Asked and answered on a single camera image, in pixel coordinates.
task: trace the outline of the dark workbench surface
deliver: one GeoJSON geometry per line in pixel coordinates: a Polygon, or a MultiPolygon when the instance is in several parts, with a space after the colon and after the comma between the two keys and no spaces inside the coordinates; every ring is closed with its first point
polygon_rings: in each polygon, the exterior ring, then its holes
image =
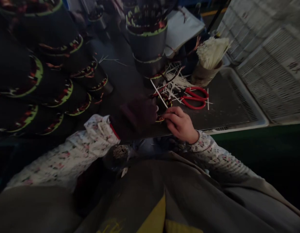
{"type": "MultiPolygon", "coordinates": [[[[115,113],[119,106],[132,100],[138,94],[151,94],[154,89],[144,87],[143,77],[137,72],[132,57],[130,46],[119,32],[115,20],[108,23],[104,32],[96,32],[96,40],[92,41],[96,58],[99,61],[104,55],[107,59],[119,59],[121,65],[115,61],[102,61],[100,65],[109,76],[114,86],[111,95],[102,101],[99,114],[108,115],[115,113]]],[[[209,111],[207,106],[202,110],[192,110],[178,101],[173,101],[173,106],[180,106],[193,122],[195,129],[206,130],[229,125],[237,125],[248,122],[245,110],[234,93],[229,81],[218,74],[208,85],[209,88],[209,111]]],[[[166,124],[156,123],[148,131],[136,138],[158,137],[170,134],[166,124]]]]}

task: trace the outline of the floral shirt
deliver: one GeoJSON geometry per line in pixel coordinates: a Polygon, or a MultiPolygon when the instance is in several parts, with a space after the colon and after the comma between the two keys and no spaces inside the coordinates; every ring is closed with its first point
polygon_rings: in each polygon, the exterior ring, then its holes
{"type": "MultiPolygon", "coordinates": [[[[42,155],[14,175],[6,189],[22,185],[61,186],[73,192],[80,176],[97,158],[120,140],[110,125],[109,116],[93,115],[78,131],[53,150],[42,155]]],[[[219,147],[211,136],[199,132],[199,140],[190,145],[194,161],[219,180],[239,182],[258,177],[228,151],[219,147]]]]}

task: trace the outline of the small container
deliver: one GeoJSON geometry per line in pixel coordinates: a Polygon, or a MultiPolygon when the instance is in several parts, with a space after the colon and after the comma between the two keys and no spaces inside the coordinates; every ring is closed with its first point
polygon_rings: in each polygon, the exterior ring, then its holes
{"type": "Polygon", "coordinates": [[[206,87],[222,68],[222,60],[213,70],[205,69],[200,62],[197,63],[191,77],[191,83],[199,87],[206,87]]]}

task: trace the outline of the plastic basket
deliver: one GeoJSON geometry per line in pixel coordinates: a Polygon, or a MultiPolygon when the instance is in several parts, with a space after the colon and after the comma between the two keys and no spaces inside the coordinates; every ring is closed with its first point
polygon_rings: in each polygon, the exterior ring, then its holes
{"type": "Polygon", "coordinates": [[[287,15],[284,9],[289,3],[289,0],[231,1],[218,31],[232,42],[228,54],[234,63],[244,61],[283,23],[287,15]]]}
{"type": "Polygon", "coordinates": [[[235,70],[230,67],[224,67],[220,71],[220,74],[228,79],[231,87],[233,88],[236,96],[246,110],[247,117],[250,122],[243,123],[235,126],[226,126],[213,129],[208,131],[207,134],[218,134],[227,133],[233,131],[240,131],[246,129],[262,128],[269,125],[269,121],[263,111],[260,109],[259,105],[255,102],[250,92],[247,90],[239,76],[236,74],[235,70]]]}
{"type": "Polygon", "coordinates": [[[236,70],[276,124],[300,123],[300,31],[278,28],[236,70]]]}

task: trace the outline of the dark glove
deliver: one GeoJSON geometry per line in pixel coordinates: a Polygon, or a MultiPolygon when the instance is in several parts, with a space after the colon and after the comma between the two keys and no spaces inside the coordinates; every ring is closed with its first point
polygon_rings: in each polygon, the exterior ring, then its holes
{"type": "Polygon", "coordinates": [[[141,96],[122,105],[118,114],[110,116],[111,125],[121,140],[131,139],[155,123],[157,110],[155,100],[141,96]]]}

